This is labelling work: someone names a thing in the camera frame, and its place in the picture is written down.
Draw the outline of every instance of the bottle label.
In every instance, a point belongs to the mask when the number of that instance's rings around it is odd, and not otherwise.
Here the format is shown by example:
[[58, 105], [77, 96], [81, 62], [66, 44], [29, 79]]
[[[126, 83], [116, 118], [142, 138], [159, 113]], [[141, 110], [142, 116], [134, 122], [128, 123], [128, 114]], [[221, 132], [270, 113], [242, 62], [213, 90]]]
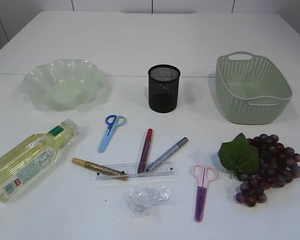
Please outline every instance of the bottle label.
[[29, 162], [14, 176], [2, 184], [2, 193], [9, 197], [15, 191], [19, 190], [26, 182], [45, 169], [56, 159], [57, 152], [52, 147], [46, 148], [33, 161]]
[[48, 134], [51, 134], [52, 136], [57, 136], [59, 133], [61, 133], [64, 130], [63, 127], [60, 125], [56, 126], [54, 129], [48, 132]]

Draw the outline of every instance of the grapes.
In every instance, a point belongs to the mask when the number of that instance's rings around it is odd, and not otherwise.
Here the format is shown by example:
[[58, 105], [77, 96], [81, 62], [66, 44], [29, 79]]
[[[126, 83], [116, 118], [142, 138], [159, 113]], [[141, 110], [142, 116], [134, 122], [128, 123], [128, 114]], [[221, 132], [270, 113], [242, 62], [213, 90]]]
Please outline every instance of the grapes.
[[251, 189], [256, 189], [258, 187], [258, 181], [254, 177], [249, 178], [248, 185]]
[[277, 142], [275, 144], [275, 147], [276, 147], [277, 151], [282, 151], [285, 148], [285, 146], [282, 143], [280, 143], [280, 142]]
[[287, 158], [285, 162], [286, 162], [286, 166], [290, 169], [292, 169], [296, 164], [296, 161], [292, 157]]
[[263, 133], [248, 138], [247, 142], [257, 148], [259, 166], [253, 174], [236, 168], [234, 174], [243, 183], [240, 185], [241, 192], [235, 195], [235, 199], [239, 204], [254, 207], [257, 203], [267, 201], [265, 190], [270, 187], [282, 188], [300, 177], [300, 154], [295, 153], [292, 147], [285, 147], [275, 134]]
[[300, 166], [294, 166], [291, 169], [291, 172], [294, 179], [300, 178]]
[[247, 196], [246, 198], [245, 198], [245, 205], [247, 205], [248, 207], [250, 207], [250, 208], [252, 208], [252, 207], [254, 207], [255, 205], [256, 205], [256, 203], [257, 203], [257, 201], [256, 201], [256, 199], [255, 199], [255, 197], [254, 196]]
[[256, 136], [253, 138], [256, 145], [259, 145], [261, 143], [261, 138], [259, 136]]
[[274, 176], [270, 176], [269, 178], [268, 178], [268, 184], [269, 184], [269, 186], [274, 186], [274, 185], [276, 185], [276, 179], [275, 179], [275, 177]]
[[250, 193], [250, 191], [251, 191], [251, 189], [250, 189], [250, 187], [249, 187], [249, 184], [248, 183], [241, 183], [241, 185], [240, 185], [240, 190], [241, 190], [241, 192], [243, 192], [244, 194], [248, 194], [248, 193]]
[[287, 182], [287, 180], [291, 180], [293, 178], [293, 175], [289, 170], [284, 170], [282, 175], [285, 178], [285, 182]]
[[270, 138], [272, 140], [272, 143], [277, 143], [279, 141], [279, 137], [275, 134], [270, 135]]
[[284, 185], [286, 183], [286, 179], [282, 175], [277, 175], [275, 181], [277, 185]]
[[264, 144], [268, 145], [268, 146], [272, 144], [272, 140], [271, 140], [270, 137], [265, 137], [265, 138], [263, 138], [263, 139], [262, 139], [262, 142], [263, 142]]
[[265, 173], [268, 175], [268, 176], [272, 176], [272, 175], [275, 175], [276, 174], [276, 170], [274, 170], [273, 168], [269, 168], [265, 171]]
[[248, 181], [248, 179], [249, 179], [249, 175], [246, 174], [246, 173], [241, 173], [241, 174], [238, 176], [238, 179], [241, 180], [242, 182], [246, 182], [246, 181]]
[[238, 192], [235, 195], [235, 200], [239, 203], [239, 204], [243, 204], [246, 201], [246, 196], [242, 193], [242, 192]]
[[277, 149], [275, 146], [268, 147], [268, 153], [270, 156], [274, 157], [277, 155]]
[[294, 154], [295, 154], [295, 150], [292, 148], [292, 147], [286, 147], [285, 150], [284, 150], [285, 154], [290, 156], [290, 157], [293, 157]]
[[255, 199], [259, 204], [263, 204], [267, 201], [267, 196], [263, 192], [260, 192], [255, 196]]
[[296, 163], [300, 163], [300, 154], [299, 153], [295, 153], [293, 155], [293, 159], [295, 160]]
[[263, 134], [261, 134], [261, 135], [259, 136], [259, 138], [260, 138], [261, 140], [263, 140], [263, 139], [265, 139], [265, 138], [267, 138], [267, 137], [268, 137], [268, 135], [265, 134], [265, 133], [263, 133]]

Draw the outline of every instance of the plastic bag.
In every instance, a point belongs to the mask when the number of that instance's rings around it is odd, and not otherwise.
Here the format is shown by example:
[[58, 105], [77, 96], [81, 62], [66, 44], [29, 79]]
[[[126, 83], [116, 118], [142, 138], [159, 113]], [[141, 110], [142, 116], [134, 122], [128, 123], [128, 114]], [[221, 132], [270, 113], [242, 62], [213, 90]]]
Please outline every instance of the plastic bag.
[[168, 203], [170, 192], [165, 186], [135, 187], [123, 193], [123, 198], [135, 217], [140, 218], [150, 215], [148, 210], [153, 206]]

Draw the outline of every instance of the table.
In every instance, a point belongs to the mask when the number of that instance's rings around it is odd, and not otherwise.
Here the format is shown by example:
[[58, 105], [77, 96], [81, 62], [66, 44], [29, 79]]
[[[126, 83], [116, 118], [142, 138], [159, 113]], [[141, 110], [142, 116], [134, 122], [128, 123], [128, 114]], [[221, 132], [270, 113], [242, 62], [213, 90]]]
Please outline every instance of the table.
[[[0, 240], [197, 239], [290, 240], [300, 238], [300, 178], [281, 189], [267, 190], [268, 201], [248, 208], [234, 202], [240, 183], [220, 165], [222, 142], [242, 132], [247, 137], [278, 134], [300, 153], [300, 79], [288, 79], [293, 98], [268, 125], [237, 125], [220, 113], [213, 77], [182, 77], [177, 108], [167, 114], [147, 104], [146, 77], [103, 80], [95, 102], [65, 112], [33, 106], [20, 92], [22, 74], [0, 74], [0, 156], [33, 133], [48, 132], [64, 119], [73, 119], [80, 135], [50, 171], [11, 202], [0, 202]], [[98, 153], [105, 117], [119, 114], [127, 124], [117, 130], [105, 153]], [[149, 160], [154, 160], [184, 136], [189, 138], [171, 160], [177, 175], [95, 181], [92, 171], [74, 165], [73, 157], [101, 165], [138, 163], [148, 128], [153, 128]], [[213, 165], [219, 178], [208, 189], [202, 223], [194, 221], [194, 163]], [[134, 218], [122, 194], [131, 188], [165, 185], [171, 203]]]
[[300, 78], [300, 36], [274, 13], [126, 14], [44, 11], [0, 51], [0, 74], [27, 74], [57, 59], [85, 59], [109, 76], [147, 76], [170, 64], [183, 77], [213, 77], [219, 56], [268, 57]]

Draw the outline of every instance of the pen holder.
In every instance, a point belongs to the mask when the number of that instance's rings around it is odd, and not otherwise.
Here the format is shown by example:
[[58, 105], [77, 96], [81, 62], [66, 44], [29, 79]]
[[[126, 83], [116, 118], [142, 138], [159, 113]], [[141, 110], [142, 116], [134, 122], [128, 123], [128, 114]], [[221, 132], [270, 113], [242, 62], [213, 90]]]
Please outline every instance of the pen holder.
[[148, 71], [149, 107], [169, 113], [177, 107], [180, 71], [171, 65], [156, 65]]

